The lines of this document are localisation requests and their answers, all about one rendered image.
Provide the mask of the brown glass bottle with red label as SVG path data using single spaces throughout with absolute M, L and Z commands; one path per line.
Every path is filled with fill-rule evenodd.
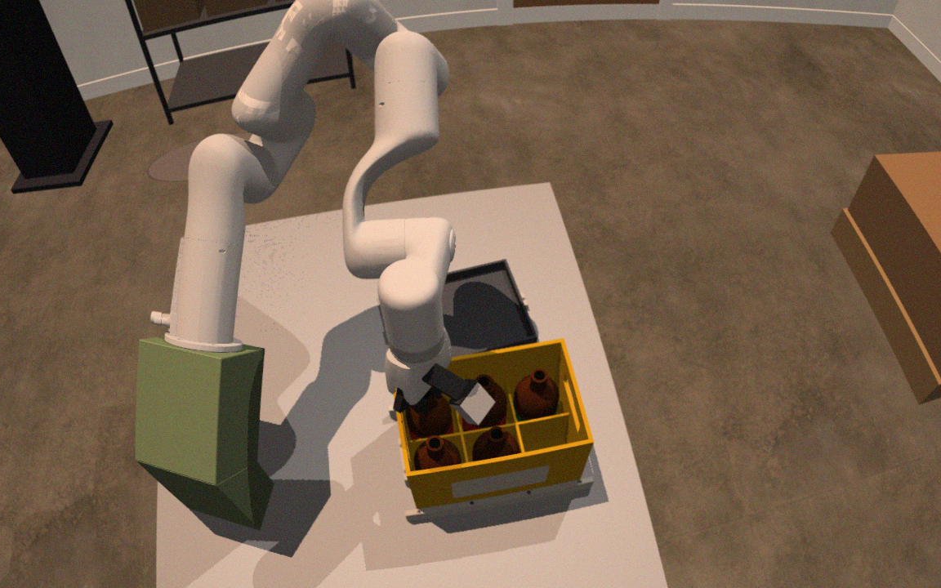
M 482 375 L 477 376 L 475 380 L 481 384 L 481 386 L 490 394 L 490 397 L 492 397 L 496 403 L 494 403 L 492 409 L 487 412 L 487 416 L 483 418 L 480 425 L 468 424 L 466 423 L 466 420 L 461 417 L 464 432 L 470 430 L 480 430 L 487 427 L 492 427 L 492 425 L 506 425 L 507 399 L 504 390 L 502 390 L 500 385 L 494 383 L 493 378 L 489 375 L 486 375 L 486 373 L 482 373 Z

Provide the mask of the yellow divided crate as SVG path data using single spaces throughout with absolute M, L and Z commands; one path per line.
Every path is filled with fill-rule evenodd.
M 520 380 L 537 368 L 544 368 L 559 387 L 559 408 L 556 416 L 518 423 L 513 392 Z M 473 461 L 475 440 L 492 427 L 464 432 L 460 414 L 449 405 L 454 433 L 440 435 L 440 438 L 456 444 L 461 464 L 416 471 L 415 451 L 428 438 L 411 440 L 406 410 L 396 411 L 408 485 L 416 509 L 534 490 L 582 477 L 594 440 L 564 338 L 452 357 L 447 371 L 463 380 L 474 380 L 486 373 L 501 386 L 507 399 L 507 425 L 500 427 L 518 440 L 520 453 Z

